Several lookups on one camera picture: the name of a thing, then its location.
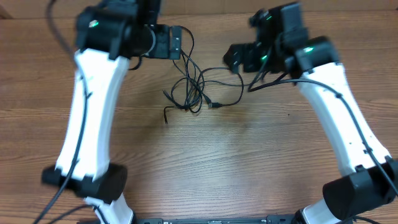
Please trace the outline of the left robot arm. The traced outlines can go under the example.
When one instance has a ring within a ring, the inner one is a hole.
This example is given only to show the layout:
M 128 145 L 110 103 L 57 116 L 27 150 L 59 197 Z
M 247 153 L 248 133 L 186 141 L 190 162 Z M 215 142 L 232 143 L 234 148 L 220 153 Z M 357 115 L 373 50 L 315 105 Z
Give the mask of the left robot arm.
M 109 140 L 114 111 L 132 58 L 177 60 L 182 30 L 157 23 L 160 1 L 101 1 L 76 19 L 75 49 L 50 30 L 76 66 L 67 133 L 42 182 L 71 190 L 94 209 L 98 223 L 133 223 L 123 191 L 127 169 L 113 164 Z

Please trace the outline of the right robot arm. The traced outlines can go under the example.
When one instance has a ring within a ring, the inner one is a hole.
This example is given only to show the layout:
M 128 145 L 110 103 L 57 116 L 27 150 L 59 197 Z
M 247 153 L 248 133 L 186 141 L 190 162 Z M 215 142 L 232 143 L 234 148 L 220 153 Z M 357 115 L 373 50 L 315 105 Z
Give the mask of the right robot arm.
M 397 161 L 375 137 L 348 84 L 345 67 L 325 36 L 310 37 L 301 5 L 261 9 L 250 19 L 252 43 L 233 44 L 223 60 L 233 73 L 256 80 L 278 74 L 274 85 L 292 83 L 306 97 L 323 126 L 341 177 L 325 184 L 322 199 L 269 223 L 352 223 L 364 212 L 397 197 Z

